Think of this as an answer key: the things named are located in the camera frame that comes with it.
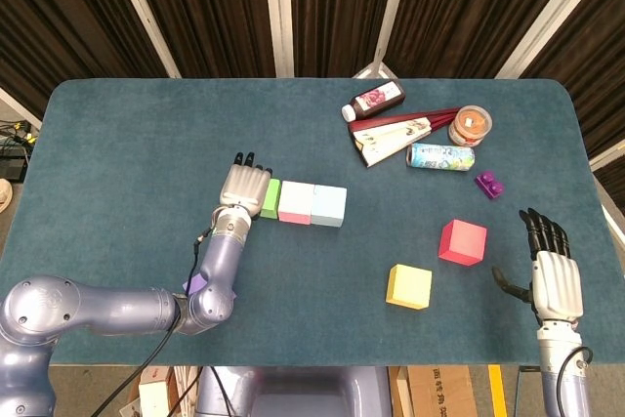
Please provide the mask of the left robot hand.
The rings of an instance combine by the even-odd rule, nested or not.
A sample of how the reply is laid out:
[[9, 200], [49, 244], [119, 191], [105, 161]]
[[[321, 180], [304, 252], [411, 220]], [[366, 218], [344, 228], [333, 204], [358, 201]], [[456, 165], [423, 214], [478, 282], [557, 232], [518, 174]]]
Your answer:
[[252, 219], [260, 216], [272, 169], [255, 163], [255, 153], [239, 152], [229, 167], [220, 192], [220, 203], [245, 209]]

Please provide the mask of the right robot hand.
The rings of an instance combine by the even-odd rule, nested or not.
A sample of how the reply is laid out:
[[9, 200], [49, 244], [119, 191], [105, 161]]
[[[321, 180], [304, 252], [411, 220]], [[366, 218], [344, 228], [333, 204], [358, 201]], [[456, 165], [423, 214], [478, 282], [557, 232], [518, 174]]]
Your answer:
[[527, 287], [509, 282], [494, 267], [495, 284], [506, 294], [531, 306], [537, 322], [565, 322], [576, 328], [583, 316], [579, 267], [572, 259], [567, 233], [556, 222], [529, 207], [519, 211], [527, 232], [531, 280]]

